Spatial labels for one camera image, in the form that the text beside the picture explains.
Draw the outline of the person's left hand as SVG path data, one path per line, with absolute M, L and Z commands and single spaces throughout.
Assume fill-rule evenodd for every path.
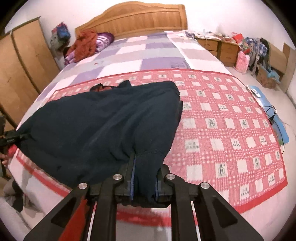
M 0 160 L 4 167 L 7 167 L 9 164 L 9 157 L 3 153 L 0 153 Z

